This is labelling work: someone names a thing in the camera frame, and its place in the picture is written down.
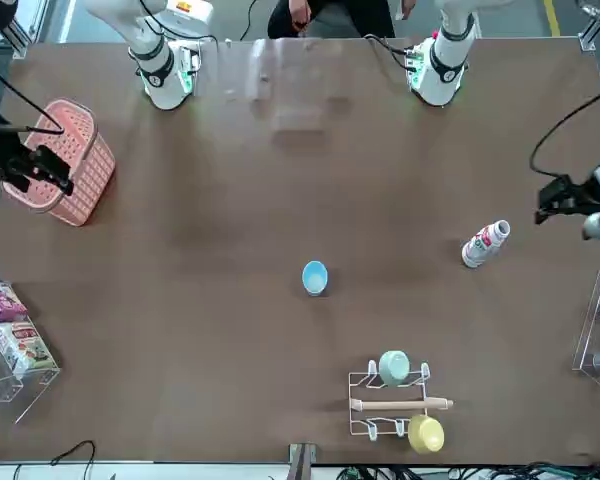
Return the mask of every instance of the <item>yellow cup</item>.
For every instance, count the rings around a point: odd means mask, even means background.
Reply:
[[[418,453],[433,453],[444,445],[444,429],[440,422],[427,415],[414,415],[407,430],[409,443]]]

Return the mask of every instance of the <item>white bottle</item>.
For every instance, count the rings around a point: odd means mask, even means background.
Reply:
[[[511,227],[506,220],[487,225],[462,247],[462,260],[467,267],[477,268],[500,249]]]

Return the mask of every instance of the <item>dish rack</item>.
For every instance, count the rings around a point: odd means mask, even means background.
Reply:
[[[420,370],[412,370],[403,380],[401,385],[391,388],[415,388],[420,390],[421,400],[427,398],[427,380],[431,377],[431,370],[426,362],[420,364]],[[367,435],[372,442],[378,439],[378,435],[397,435],[404,437],[407,432],[408,417],[367,417],[365,412],[354,412],[351,408],[351,399],[359,398],[354,395],[355,389],[380,390],[388,388],[378,373],[375,360],[369,360],[366,372],[349,372],[349,433],[351,435]],[[424,413],[413,410],[413,414]]]

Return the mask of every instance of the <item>person's hand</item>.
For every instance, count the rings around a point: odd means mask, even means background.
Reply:
[[[289,11],[293,28],[296,32],[304,31],[311,20],[308,0],[289,0]]]
[[[411,13],[411,10],[413,10],[413,7],[416,6],[416,0],[402,0],[401,1],[401,9],[402,12],[398,12],[398,15],[396,15],[396,20],[406,20],[407,18],[409,18],[409,14]]]

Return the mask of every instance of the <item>yellow floor line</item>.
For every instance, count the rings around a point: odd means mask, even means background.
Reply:
[[[560,36],[560,25],[558,24],[558,17],[556,17],[556,9],[553,8],[553,0],[543,0],[544,9],[547,12],[547,20],[549,21],[549,29],[551,30],[552,37]]]

